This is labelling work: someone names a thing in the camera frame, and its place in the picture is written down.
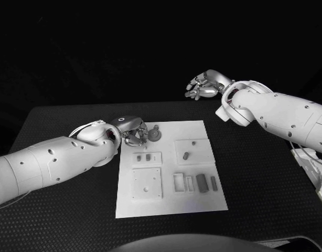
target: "black background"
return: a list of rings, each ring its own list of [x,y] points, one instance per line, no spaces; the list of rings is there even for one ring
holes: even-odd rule
[[[34,106],[182,101],[206,69],[322,104],[322,6],[265,7],[1,13],[0,155]]]

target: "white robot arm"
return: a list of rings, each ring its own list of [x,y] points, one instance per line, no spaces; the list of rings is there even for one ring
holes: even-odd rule
[[[235,82],[214,70],[192,79],[186,90],[192,85],[185,96],[195,100],[222,94],[215,111],[222,121],[247,126],[255,120],[267,132],[322,153],[322,105],[274,93],[257,81]]]
[[[148,129],[139,117],[123,116],[112,122],[94,121],[68,137],[45,140],[0,157],[0,204],[104,165],[117,154],[122,137],[129,146],[145,143]]]

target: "white paper sheet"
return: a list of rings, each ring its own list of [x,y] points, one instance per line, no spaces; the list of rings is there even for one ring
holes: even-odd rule
[[[119,164],[119,182],[117,182],[117,205],[114,210],[116,218],[195,213],[227,210],[227,203],[218,179],[214,163],[178,165],[176,161],[176,140],[206,139],[206,131],[202,121],[181,122],[148,122],[148,129],[156,124],[162,134],[156,142],[148,141],[140,147],[132,148],[122,143],[120,146],[120,164]],[[149,166],[133,166],[136,164],[133,153],[160,152],[162,164]],[[132,169],[159,168],[162,198],[148,200],[133,200],[133,176]],[[192,177],[194,192],[173,193],[172,174],[182,173],[183,179]],[[202,173],[206,177],[208,192],[199,193],[196,186],[196,174]],[[212,191],[209,177],[215,177],[217,191]]]

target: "black table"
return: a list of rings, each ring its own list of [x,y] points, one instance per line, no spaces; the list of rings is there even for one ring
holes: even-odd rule
[[[119,155],[0,210],[0,250],[106,251],[137,239],[218,234],[253,242],[310,239],[322,248],[322,203],[284,141],[255,122],[222,122],[219,102],[182,101],[37,107],[11,147],[67,136],[94,121],[136,115],[145,122],[202,120],[228,211],[114,219]]]

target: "black fabric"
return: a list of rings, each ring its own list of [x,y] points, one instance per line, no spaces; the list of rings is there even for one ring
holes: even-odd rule
[[[322,203],[284,141],[253,122],[222,122],[219,101],[37,107],[11,152],[94,121],[136,115],[145,122],[202,120],[227,211],[114,219],[119,155],[58,185],[33,191],[0,210],[0,251],[106,251],[137,239],[178,233],[248,241],[296,236],[322,247]]]

